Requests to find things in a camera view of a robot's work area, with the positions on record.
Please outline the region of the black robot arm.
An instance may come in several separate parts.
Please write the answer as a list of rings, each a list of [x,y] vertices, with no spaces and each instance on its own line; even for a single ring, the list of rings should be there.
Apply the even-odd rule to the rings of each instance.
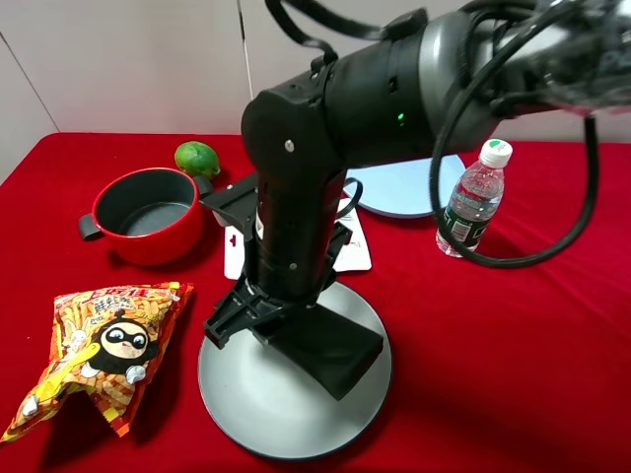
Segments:
[[[247,105],[242,135],[255,171],[203,200],[245,241],[242,275],[205,325],[216,346],[242,330],[271,331],[312,308],[333,282],[333,262],[350,236],[335,223],[348,170],[427,157],[430,202],[438,208],[443,157],[478,147],[505,119],[553,109],[586,116],[584,207],[572,230],[538,254],[465,258],[489,268],[528,267],[583,232],[597,195],[593,113],[630,104],[628,2],[472,1],[437,19],[418,9],[383,27],[316,1],[296,2],[313,21],[367,42],[343,57],[304,33],[287,2],[266,7],[292,41],[320,55],[307,72]]]

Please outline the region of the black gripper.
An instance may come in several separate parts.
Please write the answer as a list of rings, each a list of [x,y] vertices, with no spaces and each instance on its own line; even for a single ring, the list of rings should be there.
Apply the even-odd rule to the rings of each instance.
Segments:
[[[352,236],[352,231],[336,222],[324,256],[324,269],[315,288],[299,300],[289,301],[270,296],[259,286],[250,283],[243,273],[235,286],[215,305],[213,314],[204,323],[204,335],[217,348],[223,349],[230,337],[242,330],[260,325],[274,325],[297,311],[311,309],[321,292],[335,280],[333,265]]]

